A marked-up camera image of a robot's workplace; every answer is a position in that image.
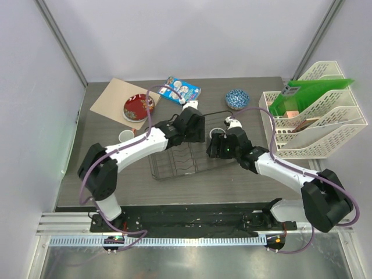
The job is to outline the grey mug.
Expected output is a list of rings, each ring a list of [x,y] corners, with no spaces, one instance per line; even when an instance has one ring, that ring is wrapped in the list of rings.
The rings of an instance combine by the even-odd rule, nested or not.
[[[220,127],[216,127],[216,128],[213,128],[210,130],[209,132],[209,138],[212,139],[212,136],[214,134],[224,134],[225,133],[225,130],[220,128]]]

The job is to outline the blue red patterned bowl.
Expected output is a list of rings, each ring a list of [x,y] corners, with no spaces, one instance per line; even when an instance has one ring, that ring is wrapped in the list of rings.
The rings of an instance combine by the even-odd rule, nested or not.
[[[227,106],[232,110],[241,110],[250,103],[249,95],[240,89],[230,90],[225,96]]]

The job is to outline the dark red plate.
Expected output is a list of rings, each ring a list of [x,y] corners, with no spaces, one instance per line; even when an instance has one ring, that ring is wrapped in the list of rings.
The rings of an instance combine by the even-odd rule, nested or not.
[[[146,100],[145,94],[136,94],[128,98],[123,106],[123,116],[131,122],[143,121],[148,117],[147,109],[153,112],[155,101],[151,96]]]

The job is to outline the pink mug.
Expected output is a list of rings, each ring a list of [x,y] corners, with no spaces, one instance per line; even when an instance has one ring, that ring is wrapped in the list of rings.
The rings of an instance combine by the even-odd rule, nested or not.
[[[127,142],[129,140],[132,140],[136,137],[136,129],[130,129],[130,130],[123,130],[119,136],[118,140],[120,143]]]

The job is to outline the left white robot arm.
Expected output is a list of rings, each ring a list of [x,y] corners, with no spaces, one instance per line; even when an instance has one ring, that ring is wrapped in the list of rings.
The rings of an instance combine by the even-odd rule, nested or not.
[[[184,142],[205,141],[205,117],[198,110],[198,102],[183,106],[174,121],[161,121],[154,127],[125,143],[103,147],[94,144],[88,150],[78,177],[83,188],[89,190],[104,216],[103,224],[112,232],[124,224],[122,209],[117,203],[115,190],[117,175],[127,166],[147,157],[179,146]]]

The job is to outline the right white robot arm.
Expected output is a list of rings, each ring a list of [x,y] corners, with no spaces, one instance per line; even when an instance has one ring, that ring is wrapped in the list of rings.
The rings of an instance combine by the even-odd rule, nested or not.
[[[284,221],[308,221],[327,233],[335,226],[342,226],[342,219],[350,212],[355,212],[355,217],[348,226],[360,217],[359,206],[333,171],[317,172],[284,161],[266,148],[253,146],[239,127],[227,131],[213,129],[206,153],[210,158],[235,159],[243,169],[270,177],[301,195],[297,201],[274,202],[262,216],[268,229],[274,230]]]

